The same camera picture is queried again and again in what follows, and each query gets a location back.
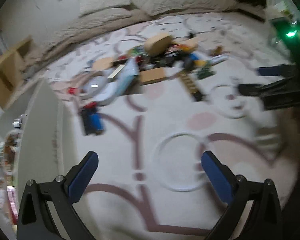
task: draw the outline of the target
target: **cardboard box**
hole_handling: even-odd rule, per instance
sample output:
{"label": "cardboard box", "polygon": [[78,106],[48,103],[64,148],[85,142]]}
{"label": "cardboard box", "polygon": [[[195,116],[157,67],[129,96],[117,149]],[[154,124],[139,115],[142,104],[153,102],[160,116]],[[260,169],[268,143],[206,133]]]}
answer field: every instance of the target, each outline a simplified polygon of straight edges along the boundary
{"label": "cardboard box", "polygon": [[142,85],[157,83],[165,80],[166,73],[163,67],[149,69],[140,72],[140,82]]}

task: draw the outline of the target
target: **wooden board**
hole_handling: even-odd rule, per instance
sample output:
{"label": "wooden board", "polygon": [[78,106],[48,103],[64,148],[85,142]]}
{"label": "wooden board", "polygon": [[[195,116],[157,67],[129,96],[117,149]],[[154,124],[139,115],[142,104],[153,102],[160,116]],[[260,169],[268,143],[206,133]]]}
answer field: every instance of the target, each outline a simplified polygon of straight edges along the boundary
{"label": "wooden board", "polygon": [[106,70],[112,67],[113,61],[114,61],[113,57],[105,57],[105,58],[98,59],[93,63],[92,69],[96,71]]}
{"label": "wooden board", "polygon": [[160,82],[166,79],[163,67],[149,69],[140,72],[140,83],[142,85]]}

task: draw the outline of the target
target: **wall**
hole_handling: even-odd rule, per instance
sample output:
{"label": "wall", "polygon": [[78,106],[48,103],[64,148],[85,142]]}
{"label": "wall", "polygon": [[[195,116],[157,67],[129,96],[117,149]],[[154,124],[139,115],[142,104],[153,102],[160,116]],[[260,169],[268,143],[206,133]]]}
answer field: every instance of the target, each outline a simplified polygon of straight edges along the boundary
{"label": "wall", "polygon": [[78,0],[7,0],[0,10],[3,34],[9,46],[29,34],[37,44],[42,44],[78,15]]}

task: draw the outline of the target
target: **beige blanket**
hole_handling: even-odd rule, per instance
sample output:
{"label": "beige blanket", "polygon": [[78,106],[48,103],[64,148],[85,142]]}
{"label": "beige blanket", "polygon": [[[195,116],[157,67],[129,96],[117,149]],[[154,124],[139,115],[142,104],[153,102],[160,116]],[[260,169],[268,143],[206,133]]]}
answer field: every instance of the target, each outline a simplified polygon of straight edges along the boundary
{"label": "beige blanket", "polygon": [[69,49],[71,44],[85,41],[91,37],[114,31],[151,18],[140,9],[127,11],[111,8],[93,13],[73,21],[67,28],[54,33],[53,37],[42,47],[30,51],[25,57],[25,68],[38,64],[39,69],[55,60],[58,55]]}

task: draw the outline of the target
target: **floor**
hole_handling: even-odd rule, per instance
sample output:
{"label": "floor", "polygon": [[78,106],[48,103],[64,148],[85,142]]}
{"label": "floor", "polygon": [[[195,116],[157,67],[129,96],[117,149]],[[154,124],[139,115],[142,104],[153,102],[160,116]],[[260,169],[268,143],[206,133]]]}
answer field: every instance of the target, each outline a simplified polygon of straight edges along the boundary
{"label": "floor", "polygon": [[[105,133],[84,136],[74,104],[65,95],[71,80],[90,71],[89,60],[123,54],[162,31],[179,39],[189,31],[196,33],[197,54],[203,59],[208,58],[208,49],[223,46],[228,59],[213,67],[214,76],[196,81],[206,99],[193,101],[176,76],[181,69],[177,63],[165,69],[167,80],[142,86],[142,93],[117,97],[101,107]],[[234,174],[253,181],[273,179],[280,202],[285,203],[298,171],[295,124],[290,118],[279,122],[286,112],[263,111],[256,98],[242,97],[235,89],[241,82],[278,80],[255,71],[287,62],[267,47],[266,33],[262,23],[238,13],[169,16],[85,42],[42,73],[72,113],[75,162],[90,150],[99,156],[99,167],[81,201],[85,208],[75,206],[97,239],[202,239],[207,235],[225,210],[201,168],[201,154],[207,149]],[[290,134],[283,133],[282,127]],[[193,136],[168,140],[154,162],[160,142],[178,132]],[[200,187],[176,192],[167,184]]]}

